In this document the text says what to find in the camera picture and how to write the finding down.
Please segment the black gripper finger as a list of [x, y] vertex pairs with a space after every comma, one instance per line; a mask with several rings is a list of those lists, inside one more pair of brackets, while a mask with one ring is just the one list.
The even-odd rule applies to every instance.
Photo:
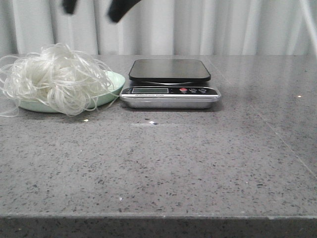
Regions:
[[118, 23], [139, 2], [140, 0], [112, 0], [107, 15], [112, 22]]
[[76, 9], [77, 0], [62, 0], [62, 8], [64, 13], [73, 14]]

